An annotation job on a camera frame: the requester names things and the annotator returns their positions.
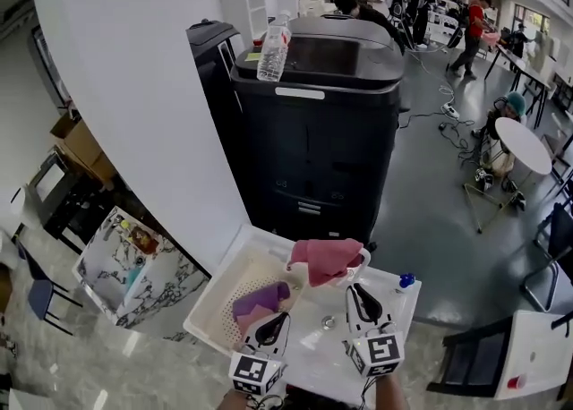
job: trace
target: white bucket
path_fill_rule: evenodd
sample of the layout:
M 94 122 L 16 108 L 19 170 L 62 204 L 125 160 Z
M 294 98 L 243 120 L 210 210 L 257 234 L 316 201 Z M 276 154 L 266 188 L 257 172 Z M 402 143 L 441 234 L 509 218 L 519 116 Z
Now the white bucket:
M 27 185 L 23 185 L 16 195 L 14 195 L 10 203 L 10 211 L 12 214 L 18 216 L 20 221 L 27 228 L 36 230 L 42 227 Z
M 16 246 L 10 240 L 10 237 L 4 230 L 0 230 L 0 263 L 12 270 L 16 270 L 20 256 Z

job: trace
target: pink cloth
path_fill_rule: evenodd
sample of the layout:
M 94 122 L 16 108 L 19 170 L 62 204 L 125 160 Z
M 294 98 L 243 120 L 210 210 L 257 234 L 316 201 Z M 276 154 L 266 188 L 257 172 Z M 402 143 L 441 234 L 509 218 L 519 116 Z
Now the pink cloth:
M 265 308 L 264 306 L 255 305 L 252 309 L 251 314 L 245 314 L 244 316 L 237 316 L 236 323 L 239 325 L 239 330 L 244 335 L 247 333 L 247 330 L 251 327 L 253 323 L 258 320 L 262 320 L 267 316 L 273 314 L 274 311 Z
M 312 287 L 331 279 L 345 277 L 348 267 L 358 267 L 363 256 L 363 244 L 346 240 L 301 240 L 295 243 L 290 263 L 308 263 L 308 279 Z
M 482 39 L 487 43 L 488 46 L 494 47 L 501 39 L 500 33 L 484 33 Z

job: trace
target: marble floor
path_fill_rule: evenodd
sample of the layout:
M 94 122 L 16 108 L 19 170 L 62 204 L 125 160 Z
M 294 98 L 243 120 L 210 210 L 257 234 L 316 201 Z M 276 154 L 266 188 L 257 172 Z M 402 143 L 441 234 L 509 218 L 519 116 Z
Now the marble floor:
M 51 397 L 58 410 L 207 410 L 228 390 L 228 360 L 185 338 L 173 342 L 113 326 L 84 296 L 71 273 L 77 255 L 44 231 L 24 230 L 21 240 L 44 271 L 72 290 L 83 309 L 65 301 L 52 311 L 74 332 L 69 337 L 31 312 L 26 265 L 13 273 L 13 295 L 4 331 L 19 343 L 5 367 L 17 389 Z M 509 402 L 425 392 L 438 373 L 445 328 L 414 323 L 399 377 L 412 410 L 557 410 L 557 390 Z

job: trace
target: long table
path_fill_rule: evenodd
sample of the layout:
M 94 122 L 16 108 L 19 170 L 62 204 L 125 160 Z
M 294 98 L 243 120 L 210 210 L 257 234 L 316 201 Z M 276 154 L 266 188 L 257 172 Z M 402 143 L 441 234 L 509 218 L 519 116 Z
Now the long table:
M 541 123 L 541 119 L 543 117 L 543 111 L 545 109 L 545 103 L 547 101 L 547 96 L 549 95 L 549 89 L 550 89 L 549 84 L 545 81 L 545 79 L 543 77 L 541 77 L 541 75 L 536 70 L 534 70 L 531 66 L 527 65 L 526 62 L 523 61 L 523 59 L 512 54 L 506 48 L 504 48 L 500 45 L 498 45 L 497 48 L 498 48 L 498 53 L 496 54 L 495 58 L 493 59 L 492 65 L 490 66 L 490 69 L 488 70 L 487 74 L 485 75 L 485 80 L 487 81 L 487 78 L 490 75 L 490 73 L 492 72 L 493 66 L 498 61 L 498 58 L 500 57 L 500 55 L 503 55 L 517 69 L 516 77 L 513 80 L 513 83 L 511 84 L 511 90 L 510 91 L 517 90 L 517 87 L 519 86 L 519 81 L 521 80 L 522 75 L 528 77 L 529 79 L 531 79 L 531 81 L 535 82 L 538 86 L 540 86 L 542 88 L 542 91 L 541 91 L 541 96 L 539 98 L 539 107 L 537 108 L 537 116 L 535 117 L 535 125 L 534 125 L 534 129 L 535 129 L 539 126 L 539 124 Z

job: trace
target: open cardboard box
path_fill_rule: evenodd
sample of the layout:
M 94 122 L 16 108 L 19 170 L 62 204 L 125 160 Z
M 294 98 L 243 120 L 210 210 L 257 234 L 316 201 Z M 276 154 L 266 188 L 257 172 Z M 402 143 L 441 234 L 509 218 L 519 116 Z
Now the open cardboard box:
M 67 157 L 97 178 L 108 190 L 114 188 L 112 178 L 117 171 L 83 120 L 74 122 L 68 114 L 62 115 L 50 133 Z

